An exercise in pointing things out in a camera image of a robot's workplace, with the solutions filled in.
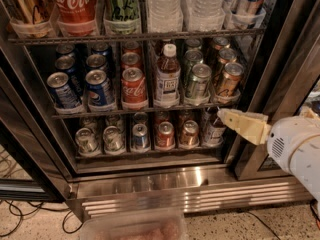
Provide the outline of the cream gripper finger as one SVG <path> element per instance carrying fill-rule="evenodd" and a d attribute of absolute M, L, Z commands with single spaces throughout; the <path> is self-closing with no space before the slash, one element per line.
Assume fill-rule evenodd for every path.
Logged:
<path fill-rule="evenodd" d="M 268 117 L 260 113 L 222 108 L 217 112 L 224 125 L 254 145 L 265 144 L 271 126 Z"/>
<path fill-rule="evenodd" d="M 305 118 L 312 118 L 312 119 L 319 118 L 319 116 L 310 107 L 307 107 L 307 106 L 301 107 L 301 111 L 299 115 Z"/>

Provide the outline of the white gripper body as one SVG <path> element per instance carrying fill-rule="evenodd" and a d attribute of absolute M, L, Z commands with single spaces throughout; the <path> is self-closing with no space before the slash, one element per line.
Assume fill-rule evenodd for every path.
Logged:
<path fill-rule="evenodd" d="M 283 118 L 272 126 L 267 139 L 267 151 L 285 172 L 290 172 L 290 157 L 311 132 L 311 126 L 311 119 L 300 116 Z"/>

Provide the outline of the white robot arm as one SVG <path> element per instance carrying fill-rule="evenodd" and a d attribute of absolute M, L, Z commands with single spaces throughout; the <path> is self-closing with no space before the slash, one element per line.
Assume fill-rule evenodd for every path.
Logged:
<path fill-rule="evenodd" d="M 217 112 L 224 125 L 267 152 L 286 173 L 295 176 L 317 201 L 320 209 L 320 120 L 292 116 L 269 124 L 260 113 L 221 108 Z"/>

